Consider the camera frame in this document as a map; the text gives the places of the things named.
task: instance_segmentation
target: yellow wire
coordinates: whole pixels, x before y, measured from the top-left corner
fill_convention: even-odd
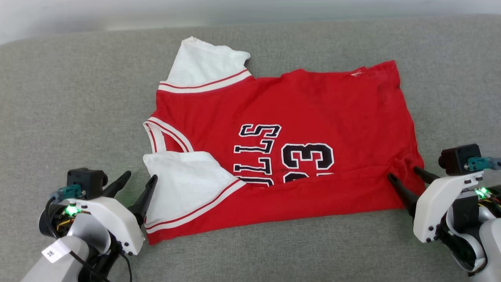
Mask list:
[[[73,219],[68,219],[68,220],[66,220],[66,221],[61,222],[61,223],[58,225],[58,227],[56,228],[56,230],[57,230],[57,231],[59,231],[59,227],[61,227],[61,226],[63,226],[63,225],[66,225],[66,224],[70,223],[72,220],[73,220]]]

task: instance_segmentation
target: red fabric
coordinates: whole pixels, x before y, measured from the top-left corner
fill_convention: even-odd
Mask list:
[[[250,77],[203,93],[159,90],[153,117],[183,133],[195,151],[211,153],[234,175],[271,178],[274,185],[247,184],[195,220],[148,234],[150,244],[259,222],[401,208],[387,174],[394,173],[421,194],[424,183],[412,168],[424,164],[399,86],[398,70],[390,61],[354,72],[297,70],[279,78]],[[278,124],[281,130],[276,138],[264,137],[269,131],[242,137],[244,124]],[[234,146],[264,147],[263,139],[274,140],[269,154],[234,153]],[[313,153],[312,161],[300,161],[300,153],[292,153],[299,168],[287,168],[282,152],[287,144],[326,144],[334,163],[319,170],[316,161],[322,155]],[[179,148],[170,138],[166,145]],[[258,162],[263,157],[271,160],[270,175],[234,172],[235,164],[263,166]],[[290,172],[309,177],[284,183]]]

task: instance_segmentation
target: red jersey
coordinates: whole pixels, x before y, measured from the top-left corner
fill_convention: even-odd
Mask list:
[[[228,63],[213,66],[214,53]],[[202,62],[210,59],[190,65],[185,57],[191,55]],[[166,162],[179,161],[161,152],[202,151],[215,160],[198,162],[217,164],[215,169],[227,179],[203,199],[193,196],[207,191],[203,168],[177,177],[176,183],[159,182],[157,190],[170,192],[155,199],[154,206],[187,193],[180,192],[181,186],[193,187],[183,201],[195,197],[197,204],[175,212],[154,208],[151,221],[148,212],[150,243],[265,221],[400,208],[386,178],[390,172],[422,193],[424,184],[412,168],[423,167],[423,160],[395,62],[350,72],[300,69],[278,78],[254,78],[243,66],[247,56],[190,38],[181,45],[172,79],[169,75],[160,83],[157,110],[145,122],[154,152],[145,156],[150,173],[162,174]],[[219,198],[235,184],[237,189]],[[179,218],[196,212],[200,215],[179,226],[159,228],[175,220],[171,214]]]

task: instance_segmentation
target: glowing green light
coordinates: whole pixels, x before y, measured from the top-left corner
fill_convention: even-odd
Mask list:
[[[77,209],[77,207],[72,207],[72,206],[67,206],[65,211],[69,216],[73,216],[74,214],[80,212],[80,210]]]

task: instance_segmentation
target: white background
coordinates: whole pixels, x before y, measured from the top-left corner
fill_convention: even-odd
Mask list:
[[[501,0],[0,0],[0,44],[78,31],[450,14]]]

